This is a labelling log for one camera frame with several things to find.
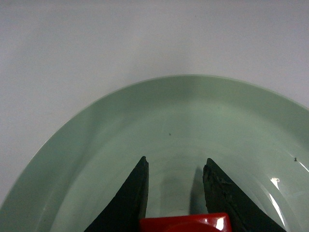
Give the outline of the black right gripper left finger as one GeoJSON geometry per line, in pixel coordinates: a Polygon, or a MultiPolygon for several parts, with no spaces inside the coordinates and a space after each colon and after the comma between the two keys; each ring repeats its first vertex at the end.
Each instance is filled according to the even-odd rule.
{"type": "Polygon", "coordinates": [[[138,232],[145,218],[149,192],[149,163],[143,156],[116,195],[85,229],[86,232],[138,232]]]}

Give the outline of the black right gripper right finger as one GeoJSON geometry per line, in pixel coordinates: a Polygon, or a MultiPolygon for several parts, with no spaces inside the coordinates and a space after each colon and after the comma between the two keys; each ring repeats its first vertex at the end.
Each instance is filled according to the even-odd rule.
{"type": "Polygon", "coordinates": [[[203,188],[209,213],[226,213],[234,232],[283,232],[285,229],[264,213],[215,163],[207,159],[203,188]]]}

